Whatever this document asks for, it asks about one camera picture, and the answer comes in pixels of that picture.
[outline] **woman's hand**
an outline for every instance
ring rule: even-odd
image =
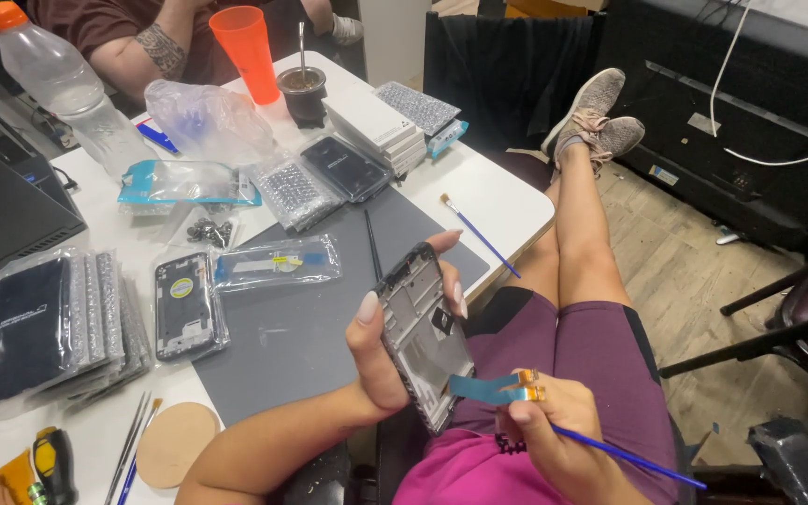
[[[553,423],[603,442],[591,390],[574,380],[545,374],[533,385],[544,386],[547,399],[504,406],[498,411],[498,422],[510,440],[525,441],[541,476],[576,505],[648,503],[606,453],[551,430]]]
[[[426,239],[439,255],[451,249],[460,240],[462,230],[451,230]],[[467,316],[466,301],[460,283],[460,272],[447,261],[439,260],[442,267],[444,295],[451,301],[456,316]],[[385,419],[404,408],[410,401],[398,369],[382,346],[382,307],[376,293],[370,291],[361,302],[357,315],[345,331],[345,340],[357,366],[356,383],[376,407],[376,421]]]

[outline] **purple shorts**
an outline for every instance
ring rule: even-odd
[[[608,444],[675,469],[675,443],[653,353],[635,310],[614,302],[581,302],[557,311],[528,289],[501,288],[466,327],[476,376],[536,368],[581,382],[594,393]],[[451,428],[495,432],[495,407],[462,400]],[[676,481],[617,459],[626,477],[656,505],[678,498]]]

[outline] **screwdriver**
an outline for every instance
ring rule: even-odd
[[[54,426],[36,434],[33,442],[33,467],[46,489],[49,505],[73,505],[77,493],[73,487],[73,456],[67,434]]]

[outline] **woman's left hand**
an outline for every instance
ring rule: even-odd
[[[450,230],[432,235],[426,239],[440,255],[451,249],[460,240],[462,230]],[[442,268],[444,295],[451,302],[456,316],[467,316],[466,300],[460,283],[460,272],[447,261],[439,260]],[[381,420],[389,417],[410,401],[404,384],[401,383],[398,369],[391,362],[388,352],[382,345],[384,327],[382,307],[374,291],[370,291],[361,302],[357,315],[345,331],[345,340],[357,366],[357,384],[378,409]]]

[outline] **wooden coaster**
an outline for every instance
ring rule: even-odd
[[[136,452],[139,478],[153,488],[177,487],[219,432],[216,414],[202,404],[185,402],[161,412],[139,439]]]

